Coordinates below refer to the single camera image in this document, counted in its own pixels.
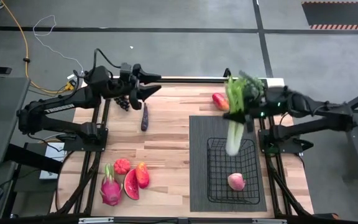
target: gray floor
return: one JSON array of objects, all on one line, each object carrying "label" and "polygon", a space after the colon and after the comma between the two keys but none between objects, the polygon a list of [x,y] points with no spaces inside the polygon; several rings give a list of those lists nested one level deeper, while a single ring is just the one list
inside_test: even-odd
[{"label": "gray floor", "polygon": [[[54,14],[58,26],[72,27],[256,28],[251,0],[6,2],[23,26],[33,26],[39,19]],[[264,27],[309,29],[300,2],[259,0]],[[50,26],[53,21],[41,25]],[[4,10],[0,10],[0,26],[14,26]],[[42,47],[31,32],[26,32],[26,36],[32,59],[30,76],[39,85],[59,89],[73,69],[79,70],[75,62]],[[162,75],[220,77],[229,67],[265,77],[257,34],[52,32],[42,40],[64,55],[77,58],[86,70],[90,69],[94,48],[99,47],[113,62],[139,62],[146,71]],[[274,77],[284,78],[291,88],[316,100],[332,102],[358,95],[358,35],[270,34],[266,41]],[[23,56],[20,33],[0,31],[0,66],[12,67],[12,76],[23,77]],[[40,97],[43,98],[29,93],[26,103]],[[56,117],[71,120],[73,111]],[[324,131],[303,138],[315,143],[304,156],[315,212],[334,212],[343,219],[358,220],[358,182],[342,181],[342,175],[355,162],[345,134]],[[16,131],[12,141],[23,145],[30,139]],[[50,191],[20,194],[14,211],[23,216],[46,213],[51,195]]]}]

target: wooden tabletop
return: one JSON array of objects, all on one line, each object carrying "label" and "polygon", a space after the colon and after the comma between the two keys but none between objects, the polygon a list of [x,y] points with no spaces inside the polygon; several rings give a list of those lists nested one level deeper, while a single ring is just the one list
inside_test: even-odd
[{"label": "wooden tabletop", "polygon": [[[281,84],[281,79],[271,79],[269,86]],[[140,130],[143,111],[126,112],[112,101],[109,109],[107,127],[109,129],[106,151],[102,153],[98,181],[92,207],[92,216],[135,216],[135,217],[273,217],[272,199],[267,177],[265,157],[260,156],[266,212],[190,212],[190,168],[189,168],[189,116],[222,115],[211,101],[213,93],[224,93],[223,84],[177,84],[167,83],[162,89],[147,99],[149,108],[149,128]],[[91,121],[93,110],[77,108],[74,122]],[[284,125],[293,124],[286,116]],[[255,120],[255,129],[259,129]],[[70,197],[78,185],[84,152],[74,152],[67,160],[60,175],[58,185],[59,208]],[[122,201],[115,207],[102,203],[99,194],[106,163],[127,158],[132,167],[145,162],[150,173],[150,185],[140,189],[140,199],[131,200],[122,193]],[[292,154],[283,154],[282,161],[288,188],[304,206],[313,213],[308,184],[300,159]],[[284,212],[282,192],[276,184],[280,208]],[[85,207],[88,188],[84,191]]]}]

